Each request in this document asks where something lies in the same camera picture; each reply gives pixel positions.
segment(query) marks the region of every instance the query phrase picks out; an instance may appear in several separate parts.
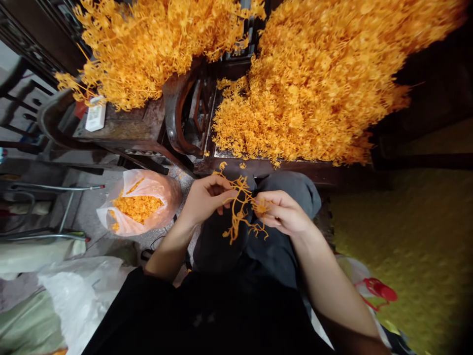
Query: chair armrest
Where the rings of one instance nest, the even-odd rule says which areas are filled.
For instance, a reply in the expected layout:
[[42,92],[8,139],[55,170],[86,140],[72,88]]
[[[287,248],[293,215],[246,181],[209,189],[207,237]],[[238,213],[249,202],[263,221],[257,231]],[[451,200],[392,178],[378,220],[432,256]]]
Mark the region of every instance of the chair armrest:
[[55,144],[73,150],[98,150],[102,149],[93,143],[79,142],[65,135],[59,129],[59,123],[71,104],[75,102],[72,90],[62,90],[55,93],[49,100],[41,105],[38,111],[37,122],[40,130]]
[[201,148],[189,143],[184,137],[182,129],[182,108],[192,85],[197,80],[201,65],[204,63],[202,57],[193,60],[190,70],[185,75],[173,74],[163,85],[163,97],[166,105],[165,122],[169,142],[172,147],[181,154],[203,157]]

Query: yellow mat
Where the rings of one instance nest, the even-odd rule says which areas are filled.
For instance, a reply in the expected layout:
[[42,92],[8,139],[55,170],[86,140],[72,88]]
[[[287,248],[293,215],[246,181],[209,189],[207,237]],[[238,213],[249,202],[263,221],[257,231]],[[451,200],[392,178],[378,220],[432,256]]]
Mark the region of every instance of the yellow mat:
[[332,197],[337,251],[398,294],[381,309],[418,354],[450,354],[473,299],[473,172],[408,170],[394,191]]

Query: green cloth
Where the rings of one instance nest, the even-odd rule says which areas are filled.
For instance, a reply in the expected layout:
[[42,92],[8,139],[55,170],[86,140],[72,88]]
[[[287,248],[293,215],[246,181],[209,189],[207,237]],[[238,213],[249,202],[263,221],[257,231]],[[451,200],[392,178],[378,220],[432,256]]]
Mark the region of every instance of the green cloth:
[[43,355],[66,347],[48,291],[0,315],[0,354]]

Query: clear plastic bag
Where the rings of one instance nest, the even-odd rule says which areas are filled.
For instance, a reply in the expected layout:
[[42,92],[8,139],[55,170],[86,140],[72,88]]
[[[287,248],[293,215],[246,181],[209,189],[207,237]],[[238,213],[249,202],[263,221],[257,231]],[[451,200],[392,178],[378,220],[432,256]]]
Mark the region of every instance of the clear plastic bag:
[[[127,193],[142,179],[144,180],[133,192]],[[153,196],[161,199],[164,205],[152,213],[143,225],[113,206],[113,200],[120,196],[122,190],[123,197]],[[97,209],[97,215],[102,225],[108,230],[122,237],[131,237],[151,229],[165,227],[176,214],[181,201],[181,187],[176,180],[150,170],[133,169],[123,172],[123,179],[111,190],[104,205]],[[116,220],[110,211],[115,212]],[[114,231],[112,226],[116,222],[119,229]]]
[[122,262],[98,256],[53,263],[38,273],[61,319],[68,355],[82,354],[133,269]]

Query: person's left hand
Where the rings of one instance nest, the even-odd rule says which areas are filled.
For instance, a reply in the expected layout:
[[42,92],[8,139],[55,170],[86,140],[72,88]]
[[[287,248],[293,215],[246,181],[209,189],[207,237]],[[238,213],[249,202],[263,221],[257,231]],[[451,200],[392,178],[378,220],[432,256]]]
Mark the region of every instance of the person's left hand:
[[209,218],[215,210],[222,215],[224,207],[230,208],[231,200],[229,199],[237,195],[238,192],[232,190],[230,182],[219,175],[210,175],[196,180],[191,186],[179,218],[190,226],[197,225]]

